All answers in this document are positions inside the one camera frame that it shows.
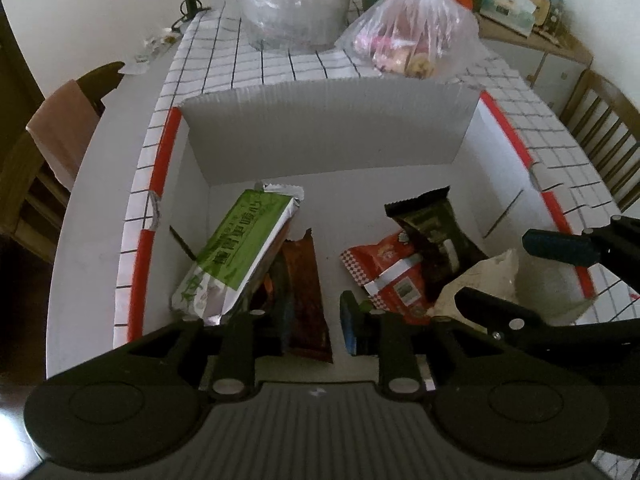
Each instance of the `grid pattern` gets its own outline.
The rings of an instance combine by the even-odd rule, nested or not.
[[[357,19],[361,0],[352,0],[348,21]],[[237,9],[223,6],[200,13],[189,26],[175,55],[151,118],[131,188],[122,235],[122,253],[115,291],[114,347],[126,342],[132,270],[140,231],[152,228],[149,181],[162,128],[171,107],[203,93],[285,81],[380,77],[370,64],[343,50],[308,55],[260,52],[249,45]],[[548,106],[516,70],[499,56],[450,79],[485,89],[504,111],[533,158],[532,179],[540,191],[552,192],[575,234],[600,227],[620,214],[583,150]],[[640,312],[640,296],[601,265],[589,269],[597,293],[577,324],[633,319]],[[594,463],[618,480],[628,479],[638,461],[598,452]]]

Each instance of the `white label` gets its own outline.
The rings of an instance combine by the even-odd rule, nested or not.
[[[415,300],[420,299],[420,291],[408,276],[397,282],[394,285],[394,290],[398,293],[398,296],[400,296],[404,306],[409,306]]]

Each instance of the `pink towel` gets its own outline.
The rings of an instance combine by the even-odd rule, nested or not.
[[[47,97],[27,124],[42,156],[69,191],[99,120],[78,83],[71,80]]]

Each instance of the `cabinet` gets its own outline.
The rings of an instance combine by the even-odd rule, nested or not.
[[[559,115],[574,91],[580,74],[593,56],[573,36],[555,46],[537,34],[528,38],[478,16],[482,42],[501,56],[531,89]]]

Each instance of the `metal screw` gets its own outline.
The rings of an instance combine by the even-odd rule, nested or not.
[[[520,330],[524,328],[524,319],[516,317],[509,322],[511,330]]]
[[[213,383],[213,391],[220,395],[237,395],[244,390],[244,383],[238,379],[218,379]]]
[[[411,377],[396,377],[389,381],[388,386],[395,394],[414,394],[420,389],[420,383]]]

